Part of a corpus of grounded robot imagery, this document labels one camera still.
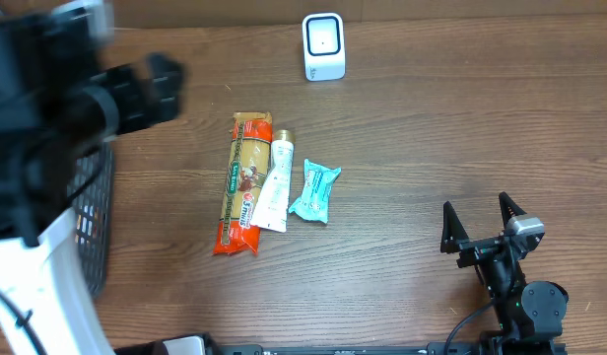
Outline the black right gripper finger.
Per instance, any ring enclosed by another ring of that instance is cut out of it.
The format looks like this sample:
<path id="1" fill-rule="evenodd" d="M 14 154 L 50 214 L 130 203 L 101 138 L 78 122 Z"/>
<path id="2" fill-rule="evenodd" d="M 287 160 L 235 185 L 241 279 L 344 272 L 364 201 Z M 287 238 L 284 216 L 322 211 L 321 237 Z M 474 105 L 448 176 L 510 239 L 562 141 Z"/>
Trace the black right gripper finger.
<path id="1" fill-rule="evenodd" d="M 469 237 L 449 201 L 443 204 L 442 217 L 440 251 L 445 253 L 461 251 L 461 245 L 467 243 Z"/>
<path id="2" fill-rule="evenodd" d="M 525 211 L 520 208 L 504 191 L 499 194 L 499 203 L 505 230 L 516 222 L 519 216 L 523 216 L 525 214 Z"/>

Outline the orange spaghetti packet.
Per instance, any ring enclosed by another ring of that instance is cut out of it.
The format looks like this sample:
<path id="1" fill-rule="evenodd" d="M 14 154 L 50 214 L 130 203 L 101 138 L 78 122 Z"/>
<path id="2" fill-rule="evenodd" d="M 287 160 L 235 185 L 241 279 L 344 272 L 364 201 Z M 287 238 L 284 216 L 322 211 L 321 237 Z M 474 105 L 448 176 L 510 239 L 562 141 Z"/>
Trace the orange spaghetti packet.
<path id="1" fill-rule="evenodd" d="M 260 228 L 251 224 L 270 165 L 269 112 L 236 112 L 214 254 L 257 252 Z"/>

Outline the teal snack packet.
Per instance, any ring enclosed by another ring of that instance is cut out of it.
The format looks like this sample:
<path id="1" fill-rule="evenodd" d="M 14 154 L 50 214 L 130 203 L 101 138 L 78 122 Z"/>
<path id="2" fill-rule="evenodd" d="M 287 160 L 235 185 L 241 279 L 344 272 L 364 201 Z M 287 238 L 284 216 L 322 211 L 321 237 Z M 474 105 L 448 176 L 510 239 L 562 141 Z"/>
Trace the teal snack packet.
<path id="1" fill-rule="evenodd" d="M 329 221 L 329 199 L 332 187 L 342 169 L 330 169 L 305 159 L 303 164 L 304 183 L 302 194 L 288 209 L 309 222 Z"/>

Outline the white tube gold cap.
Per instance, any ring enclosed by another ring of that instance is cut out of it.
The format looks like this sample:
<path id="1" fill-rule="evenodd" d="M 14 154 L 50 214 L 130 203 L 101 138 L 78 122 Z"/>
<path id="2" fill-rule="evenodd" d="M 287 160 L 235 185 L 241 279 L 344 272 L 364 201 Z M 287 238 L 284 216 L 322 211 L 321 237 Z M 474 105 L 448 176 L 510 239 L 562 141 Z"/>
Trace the white tube gold cap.
<path id="1" fill-rule="evenodd" d="M 252 226 L 279 233 L 287 231 L 295 142 L 292 131 L 278 130 L 274 133 L 270 170 L 255 205 Z"/>

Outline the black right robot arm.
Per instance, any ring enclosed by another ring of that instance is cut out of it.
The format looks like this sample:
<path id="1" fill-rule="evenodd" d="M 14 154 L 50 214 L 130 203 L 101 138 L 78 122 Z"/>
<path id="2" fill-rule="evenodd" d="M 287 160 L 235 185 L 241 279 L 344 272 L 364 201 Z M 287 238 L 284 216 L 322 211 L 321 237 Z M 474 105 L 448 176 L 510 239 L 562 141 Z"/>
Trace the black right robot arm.
<path id="1" fill-rule="evenodd" d="M 569 294 L 555 282 L 527 282 L 520 262 L 536 250 L 544 223 L 525 212 L 506 192 L 499 194 L 502 231 L 482 240 L 466 233 L 452 204 L 442 206 L 440 251 L 458 255 L 457 266 L 473 267 L 489 302 L 461 320 L 442 346 L 443 354 L 565 354 L 555 339 L 563 333 Z M 495 311 L 499 328 L 485 330 L 475 344 L 454 340 L 461 328 L 485 311 Z"/>

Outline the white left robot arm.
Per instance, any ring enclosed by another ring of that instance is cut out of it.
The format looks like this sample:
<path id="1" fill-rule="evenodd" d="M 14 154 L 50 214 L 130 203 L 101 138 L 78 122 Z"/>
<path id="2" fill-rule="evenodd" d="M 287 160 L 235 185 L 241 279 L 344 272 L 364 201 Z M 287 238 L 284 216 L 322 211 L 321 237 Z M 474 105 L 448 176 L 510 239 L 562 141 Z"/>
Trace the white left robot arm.
<path id="1" fill-rule="evenodd" d="M 107 1 L 0 17 L 0 327 L 18 354 L 108 354 L 74 236 L 79 158 L 175 119 L 182 66 L 149 55 L 151 77 L 105 69 Z"/>

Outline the white barcode scanner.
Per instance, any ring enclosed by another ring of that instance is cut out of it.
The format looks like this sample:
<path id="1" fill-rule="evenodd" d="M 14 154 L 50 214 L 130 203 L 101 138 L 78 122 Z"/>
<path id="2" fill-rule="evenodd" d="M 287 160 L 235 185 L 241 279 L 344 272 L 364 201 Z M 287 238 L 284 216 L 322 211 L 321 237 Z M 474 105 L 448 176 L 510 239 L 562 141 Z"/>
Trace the white barcode scanner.
<path id="1" fill-rule="evenodd" d="M 310 82 L 339 80 L 346 73 L 343 19 L 337 13 L 307 15 L 302 22 L 304 73 Z"/>

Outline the dark grey plastic basket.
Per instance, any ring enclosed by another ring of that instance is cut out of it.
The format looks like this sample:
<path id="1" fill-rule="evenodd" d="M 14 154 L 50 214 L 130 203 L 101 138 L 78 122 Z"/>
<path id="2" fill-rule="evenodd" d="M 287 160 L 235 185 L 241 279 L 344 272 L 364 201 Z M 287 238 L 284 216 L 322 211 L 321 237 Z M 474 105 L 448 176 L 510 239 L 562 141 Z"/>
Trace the dark grey plastic basket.
<path id="1" fill-rule="evenodd" d="M 97 298 L 105 286 L 110 239 L 115 160 L 112 147 L 104 143 L 94 154 L 76 163 L 76 173 L 67 187 L 76 212 L 74 241 L 80 255 L 90 294 Z"/>

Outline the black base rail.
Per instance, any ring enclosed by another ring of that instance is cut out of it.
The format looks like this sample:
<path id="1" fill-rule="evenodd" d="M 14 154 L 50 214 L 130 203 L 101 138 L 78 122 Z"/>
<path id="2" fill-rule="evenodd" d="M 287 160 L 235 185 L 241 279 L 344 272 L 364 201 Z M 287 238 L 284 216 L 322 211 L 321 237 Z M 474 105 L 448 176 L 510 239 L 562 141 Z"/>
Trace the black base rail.
<path id="1" fill-rule="evenodd" d="M 490 354 L 471 342 L 450 344 L 444 353 L 444 342 L 430 342 L 423 346 L 374 346 L 374 347 L 262 347 L 257 344 L 218 345 L 219 350 L 210 354 L 223 355 L 479 355 Z"/>

